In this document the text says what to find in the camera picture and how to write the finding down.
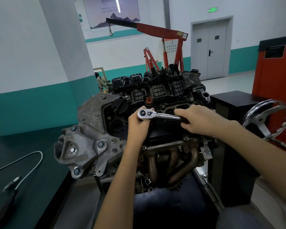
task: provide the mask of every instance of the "door frame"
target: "door frame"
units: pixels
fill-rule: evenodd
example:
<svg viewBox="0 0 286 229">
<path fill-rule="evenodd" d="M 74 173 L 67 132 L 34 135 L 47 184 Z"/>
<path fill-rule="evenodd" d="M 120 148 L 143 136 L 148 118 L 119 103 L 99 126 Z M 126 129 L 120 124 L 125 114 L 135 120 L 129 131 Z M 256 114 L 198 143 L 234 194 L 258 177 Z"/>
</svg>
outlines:
<svg viewBox="0 0 286 229">
<path fill-rule="evenodd" d="M 198 24 L 201 24 L 201 23 L 207 23 L 207 22 L 228 20 L 227 33 L 226 33 L 226 46 L 225 46 L 225 60 L 224 60 L 224 77 L 227 77 L 229 75 L 230 51 L 231 51 L 231 44 L 232 44 L 233 18 L 234 18 L 234 15 L 231 15 L 231 16 L 207 19 L 207 20 L 196 21 L 196 22 L 192 22 L 191 23 L 191 57 L 192 57 L 193 56 L 192 55 L 192 51 L 193 51 L 194 42 L 195 42 L 194 41 L 194 35 L 192 34 L 194 25 L 198 25 Z"/>
</svg>

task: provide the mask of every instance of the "car engine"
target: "car engine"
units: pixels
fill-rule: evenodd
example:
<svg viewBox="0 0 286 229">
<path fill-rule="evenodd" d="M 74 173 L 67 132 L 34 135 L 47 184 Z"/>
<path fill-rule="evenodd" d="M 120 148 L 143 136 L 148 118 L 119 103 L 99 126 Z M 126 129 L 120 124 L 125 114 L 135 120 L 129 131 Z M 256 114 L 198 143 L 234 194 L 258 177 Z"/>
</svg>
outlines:
<svg viewBox="0 0 286 229">
<path fill-rule="evenodd" d="M 211 107 L 210 95 L 198 70 L 180 73 L 169 68 L 114 78 L 109 93 L 98 93 L 78 108 L 78 124 L 62 130 L 54 144 L 54 156 L 68 166 L 73 178 L 96 176 L 110 182 L 127 142 L 128 117 L 142 106 L 158 113 L 174 114 L 191 104 Z M 176 189 L 195 167 L 212 155 L 212 138 L 191 134 L 180 122 L 153 119 L 137 163 L 135 192 L 153 188 Z"/>
</svg>

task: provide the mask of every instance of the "person's right hand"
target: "person's right hand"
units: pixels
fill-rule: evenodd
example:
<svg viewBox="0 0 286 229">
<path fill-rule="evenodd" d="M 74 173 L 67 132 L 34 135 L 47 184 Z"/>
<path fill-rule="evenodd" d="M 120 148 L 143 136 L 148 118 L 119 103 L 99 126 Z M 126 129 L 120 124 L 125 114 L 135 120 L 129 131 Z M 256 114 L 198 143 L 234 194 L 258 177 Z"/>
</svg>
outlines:
<svg viewBox="0 0 286 229">
<path fill-rule="evenodd" d="M 201 106 L 191 105 L 188 109 L 175 109 L 175 115 L 188 119 L 189 124 L 181 123 L 181 127 L 190 133 L 218 137 L 218 135 L 231 123 L 213 110 Z"/>
</svg>

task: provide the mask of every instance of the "teal wall stripe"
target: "teal wall stripe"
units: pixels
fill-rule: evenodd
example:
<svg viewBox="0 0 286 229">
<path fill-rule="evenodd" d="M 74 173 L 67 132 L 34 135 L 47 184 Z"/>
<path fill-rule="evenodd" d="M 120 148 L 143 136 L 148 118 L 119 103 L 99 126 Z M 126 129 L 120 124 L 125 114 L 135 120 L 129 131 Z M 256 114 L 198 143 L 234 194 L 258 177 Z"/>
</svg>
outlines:
<svg viewBox="0 0 286 229">
<path fill-rule="evenodd" d="M 137 34 L 143 34 L 143 33 L 140 31 L 137 31 L 137 29 L 120 30 L 120 31 L 114 32 L 112 36 L 108 35 L 108 36 L 104 36 L 104 37 L 90 38 L 90 39 L 85 39 L 85 41 L 86 41 L 86 43 L 97 42 L 97 41 L 127 37 L 127 36 L 132 36 L 132 35 L 137 35 Z"/>
<path fill-rule="evenodd" d="M 231 50 L 229 74 L 255 70 L 257 58 L 258 46 Z"/>
<path fill-rule="evenodd" d="M 229 73 L 254 70 L 258 46 L 231 50 Z M 191 70 L 191 57 L 183 58 Z M 145 64 L 107 70 L 107 79 L 144 74 Z M 77 107 L 99 91 L 95 76 L 0 94 L 0 135 L 29 132 L 77 123 Z"/>
</svg>

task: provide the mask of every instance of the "green exit sign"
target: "green exit sign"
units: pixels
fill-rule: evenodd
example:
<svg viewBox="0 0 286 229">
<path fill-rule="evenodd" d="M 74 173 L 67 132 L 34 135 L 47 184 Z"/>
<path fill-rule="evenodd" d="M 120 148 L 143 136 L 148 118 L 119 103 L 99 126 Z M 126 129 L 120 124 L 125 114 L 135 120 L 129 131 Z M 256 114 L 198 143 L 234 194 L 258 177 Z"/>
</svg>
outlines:
<svg viewBox="0 0 286 229">
<path fill-rule="evenodd" d="M 209 9 L 209 13 L 212 13 L 212 12 L 215 12 L 215 11 L 217 11 L 217 8 L 210 8 Z"/>
</svg>

